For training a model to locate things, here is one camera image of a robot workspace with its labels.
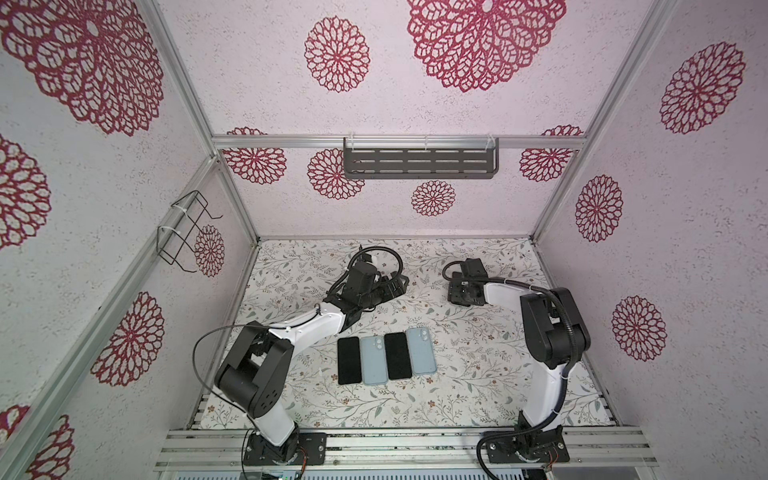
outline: robotic arm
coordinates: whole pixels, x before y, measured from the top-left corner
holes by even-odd
[[[376,258],[368,254],[374,250],[386,251],[398,260],[398,269],[391,277],[379,272]],[[243,328],[218,369],[214,384],[254,419],[262,439],[259,457],[284,464],[296,456],[299,428],[280,403],[293,357],[321,339],[350,328],[363,311],[404,294],[409,279],[402,270],[402,259],[394,250],[361,249],[314,310],[271,323],[268,329]],[[261,326],[257,322],[249,325]],[[254,357],[265,353],[258,365]]]
[[[454,272],[449,278],[445,270],[453,264],[458,264],[461,272]],[[516,310],[519,305],[525,345],[537,361],[531,378],[531,394],[515,430],[520,433],[495,439],[495,449],[488,450],[491,462],[509,463],[513,455],[526,462],[550,462],[553,458],[567,462],[561,410],[568,372],[590,346],[589,332],[571,292],[565,288],[548,290],[514,280],[489,278],[479,258],[449,263],[443,276],[450,282],[448,300],[455,305],[490,304],[510,310]]]

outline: white floral mat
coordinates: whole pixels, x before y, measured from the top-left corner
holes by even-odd
[[[408,291],[339,336],[327,338],[294,360],[282,401],[303,427],[416,427],[514,425],[525,404],[532,358],[525,348],[519,311],[455,306],[440,275],[452,260],[479,257],[488,274],[545,286],[527,240],[273,240],[262,243],[238,323],[290,318],[319,302],[358,247],[396,250],[410,278]],[[383,271],[397,262],[386,253]],[[383,386],[340,386],[336,341],[429,328],[438,372]],[[230,337],[230,345],[238,330]],[[579,364],[568,383],[566,425],[611,425],[604,400]],[[240,429],[250,423],[216,397],[200,404],[196,429]]]

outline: red flower pattern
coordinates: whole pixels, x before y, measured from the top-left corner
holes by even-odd
[[[543,135],[581,135],[584,132],[573,125],[558,125],[545,130]],[[520,171],[523,176],[537,182],[560,177],[563,168],[571,159],[573,150],[567,148],[527,148],[520,157]]]
[[[50,197],[37,161],[0,135],[0,250],[37,234],[51,211]]]
[[[213,225],[200,229],[194,243],[194,259],[205,276],[216,276],[224,265],[224,241]]]
[[[611,323],[621,349],[636,360],[653,360],[667,345],[667,325],[645,298],[628,296],[620,301]]]
[[[444,214],[456,200],[456,192],[449,184],[440,180],[430,180],[419,185],[411,196],[411,205],[425,217]]]
[[[27,473],[31,475],[29,480],[61,480],[69,472],[69,461],[74,453],[74,429],[69,425],[69,415],[62,415],[57,425],[56,430],[46,438],[43,449],[27,468]]]
[[[321,195],[337,200],[354,197],[366,184],[365,180],[351,180],[344,176],[344,152],[338,148],[317,152],[310,159],[306,175]]]
[[[744,68],[735,44],[722,41],[697,51],[672,75],[661,98],[661,123],[676,134],[711,124],[736,98]]]
[[[2,0],[0,31],[40,91],[77,120],[131,136],[159,115],[163,69],[131,0]]]
[[[14,405],[10,409],[0,412],[0,447],[8,441],[28,411],[28,406]]]
[[[444,87],[488,90],[528,67],[565,0],[408,0],[414,55]]]
[[[304,58],[312,77],[330,91],[349,91],[368,73],[368,44],[357,26],[344,18],[317,22],[304,42]]]
[[[249,127],[235,128],[227,134],[265,135]],[[235,174],[255,184],[277,182],[286,173],[286,158],[282,148],[228,148],[221,153]]]
[[[139,293],[91,367],[99,383],[126,386],[139,380],[163,346],[165,319],[157,300]]]
[[[576,201],[578,231],[591,242],[605,240],[618,227],[623,205],[621,189],[613,178],[593,178],[581,189]]]

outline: light blue smartphone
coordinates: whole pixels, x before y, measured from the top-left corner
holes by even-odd
[[[411,367],[414,375],[428,375],[437,372],[432,337],[425,326],[406,330],[408,351],[411,353]]]
[[[362,382],[366,385],[383,385],[389,376],[386,369],[384,339],[381,336],[367,336],[360,339],[360,362]]]

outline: phone case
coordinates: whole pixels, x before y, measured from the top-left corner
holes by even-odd
[[[386,353],[381,336],[367,336],[360,339],[360,360],[362,361],[362,382],[366,385],[386,383]]]
[[[390,380],[409,379],[413,376],[405,332],[384,335],[384,350],[386,352],[386,372]]]
[[[406,330],[408,350],[411,353],[411,367],[414,375],[428,375],[437,372],[435,350],[432,349],[432,337],[426,327]]]
[[[339,359],[339,385],[362,382],[360,339],[348,336],[336,342]]]

